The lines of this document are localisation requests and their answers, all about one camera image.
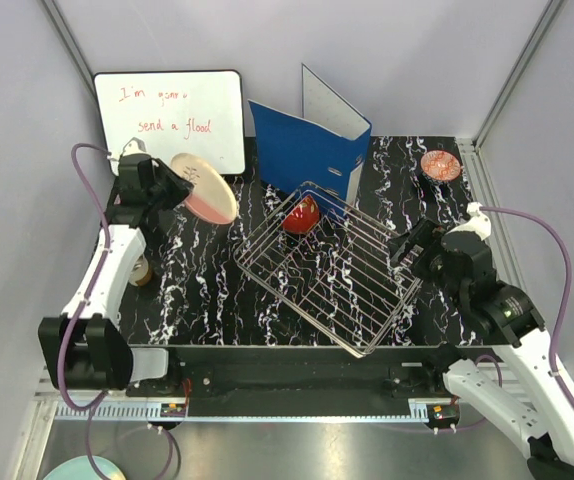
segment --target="metal cooling rack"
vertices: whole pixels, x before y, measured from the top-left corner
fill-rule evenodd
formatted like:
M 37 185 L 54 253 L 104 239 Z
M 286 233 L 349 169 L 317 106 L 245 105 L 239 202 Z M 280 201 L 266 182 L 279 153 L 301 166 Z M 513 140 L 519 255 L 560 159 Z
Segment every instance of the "metal cooling rack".
M 321 219 L 305 235 L 282 228 L 311 195 Z M 420 280 L 413 254 L 392 266 L 387 241 L 395 234 L 327 193 L 304 183 L 236 250 L 240 268 L 336 344 L 360 358 L 371 353 L 410 306 Z

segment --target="blue binder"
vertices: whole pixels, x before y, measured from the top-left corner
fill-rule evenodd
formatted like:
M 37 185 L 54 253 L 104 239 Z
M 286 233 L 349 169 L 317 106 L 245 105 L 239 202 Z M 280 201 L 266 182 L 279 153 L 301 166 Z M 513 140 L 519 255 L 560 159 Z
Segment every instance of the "blue binder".
M 285 193 L 314 182 L 354 205 L 371 123 L 302 66 L 303 118 L 249 100 L 260 178 Z

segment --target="white wall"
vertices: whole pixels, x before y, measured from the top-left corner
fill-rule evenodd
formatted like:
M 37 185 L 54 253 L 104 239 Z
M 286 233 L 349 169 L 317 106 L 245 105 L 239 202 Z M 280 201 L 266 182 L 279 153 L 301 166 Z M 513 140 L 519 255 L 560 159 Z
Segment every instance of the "white wall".
M 567 242 L 574 266 L 574 2 L 536 53 L 483 155 L 501 204 L 547 219 Z M 551 326 L 564 278 L 560 253 L 539 227 L 508 223 L 528 293 Z M 574 283 L 561 357 L 574 376 Z
M 234 68 L 300 114 L 300 63 L 374 133 L 472 137 L 546 0 L 60 0 L 95 71 Z M 246 107 L 246 131 L 253 134 Z
M 44 364 L 38 325 L 71 297 L 97 234 L 69 149 L 99 143 L 98 131 L 38 2 L 0 0 L 0 479 Z M 108 167 L 83 158 L 106 196 Z

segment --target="black marble surface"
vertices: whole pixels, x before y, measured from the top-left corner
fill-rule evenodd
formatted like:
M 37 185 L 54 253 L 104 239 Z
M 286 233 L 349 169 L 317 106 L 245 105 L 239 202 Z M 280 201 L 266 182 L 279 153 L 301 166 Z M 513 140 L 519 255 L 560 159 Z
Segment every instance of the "black marble surface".
M 230 182 L 240 211 L 233 224 L 206 224 L 184 207 L 160 215 L 146 250 L 154 280 L 141 288 L 128 286 L 120 308 L 119 326 L 130 344 L 330 344 L 291 308 L 245 278 L 233 259 L 236 247 L 282 197 L 260 181 L 255 141 L 245 141 L 251 171 Z M 420 158 L 435 149 L 460 158 L 453 138 L 372 138 L 357 207 L 398 233 L 421 216 L 446 226 L 461 221 L 471 199 L 466 177 L 447 186 L 417 177 Z M 413 308 L 396 320 L 382 344 L 436 345 L 446 340 L 480 343 L 442 293 L 423 285 Z

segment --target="whiteboard frame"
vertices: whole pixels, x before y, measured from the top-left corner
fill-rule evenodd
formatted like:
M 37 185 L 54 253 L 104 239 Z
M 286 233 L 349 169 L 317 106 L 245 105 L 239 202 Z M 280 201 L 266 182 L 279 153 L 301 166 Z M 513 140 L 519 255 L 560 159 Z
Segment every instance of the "whiteboard frame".
M 92 77 L 92 82 L 94 85 L 94 101 L 96 103 L 96 107 L 100 112 L 100 103 L 98 101 L 98 92 L 96 91 L 96 77 L 99 75 L 137 75 L 139 73 L 219 73 L 219 72 L 234 72 L 238 75 L 238 79 L 240 81 L 240 114 L 242 116 L 242 131 L 240 132 L 243 136 L 243 157 L 245 160 L 243 170 L 239 173 L 228 173 L 228 174 L 221 174 L 221 176 L 226 181 L 232 181 L 237 177 L 244 177 L 247 178 L 249 176 L 250 168 L 250 160 L 249 156 L 247 155 L 247 145 L 245 142 L 245 97 L 243 96 L 243 77 L 240 72 L 234 68 L 221 68 L 221 69 L 214 69 L 214 70 L 121 70 L 118 72 L 96 72 Z M 103 117 L 102 113 L 100 114 L 100 125 L 103 130 L 103 140 L 105 141 L 105 148 L 107 147 L 107 134 L 105 133 L 105 125 L 103 124 Z

